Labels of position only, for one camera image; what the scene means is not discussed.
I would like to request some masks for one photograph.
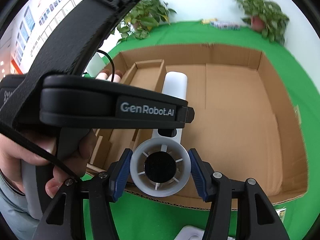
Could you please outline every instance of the metal screw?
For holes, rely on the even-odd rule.
[[[255,179],[248,179],[248,183],[250,184],[250,185],[254,185],[254,184],[256,184],[256,180]]]
[[[217,179],[220,179],[222,177],[222,174],[220,172],[215,172],[213,176]]]
[[[106,176],[108,176],[106,171],[102,171],[102,172],[99,173],[99,178],[104,179]]]
[[[73,179],[67,179],[67,180],[64,182],[64,184],[66,184],[67,186],[72,185],[72,183],[73,183]]]

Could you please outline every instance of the blue gripper pad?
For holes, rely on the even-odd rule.
[[[132,157],[132,150],[131,149],[125,149],[124,153],[122,154],[118,165],[120,166],[120,169],[118,171],[118,176],[115,180],[115,190],[113,192],[112,198],[114,202],[118,200],[123,194],[125,184],[127,183],[127,179],[130,173],[130,160]]]
[[[214,196],[211,176],[196,149],[190,149],[188,154],[191,161],[191,175],[195,182],[198,195],[204,202],[210,202]]]

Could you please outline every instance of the green tablecloth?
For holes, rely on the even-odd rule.
[[[308,156],[309,189],[304,197],[277,205],[276,208],[287,208],[284,225],[291,240],[300,240],[320,212],[320,96],[305,71],[285,48],[265,41],[249,28],[240,31],[217,30],[199,22],[181,22],[153,29],[150,37],[145,40],[122,42],[110,51],[110,55],[114,57],[120,51],[146,46],[204,42],[233,44],[264,51],[278,71],[293,104],[299,105]],[[129,193],[124,193],[117,203],[111,204],[111,210],[122,240],[171,240],[185,225],[205,228],[209,213],[170,206]],[[87,201],[84,202],[84,216],[87,239],[92,239]],[[236,212],[232,212],[230,236],[234,236],[235,232]]]

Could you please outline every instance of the cardboard box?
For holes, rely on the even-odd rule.
[[[280,77],[261,51],[223,44],[164,45],[124,51],[114,61],[116,68],[127,70],[123,83],[157,92],[166,72],[187,75],[187,101],[195,119],[183,129],[181,144],[186,150],[196,148],[215,171],[241,181],[255,178],[273,204],[306,193],[308,168],[298,119]],[[134,150],[151,134],[113,130],[100,168],[107,169],[126,147]],[[137,195],[210,208],[198,197],[192,177],[181,191],[165,198],[146,196],[128,182],[126,189]]]

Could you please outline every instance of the human hand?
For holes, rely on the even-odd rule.
[[[53,155],[56,154],[56,138],[48,137],[34,131],[25,131],[23,134],[47,152]],[[88,159],[93,152],[96,142],[97,138],[95,133],[90,130],[89,133],[81,139],[78,150],[64,160],[64,164],[78,176],[82,177],[85,174]],[[44,158],[28,151],[0,134],[0,170],[11,186],[24,193],[25,190],[21,176],[21,160],[37,166],[47,165],[49,163]],[[47,194],[53,198],[68,177],[68,174],[55,166],[53,169],[53,178],[45,185]]]

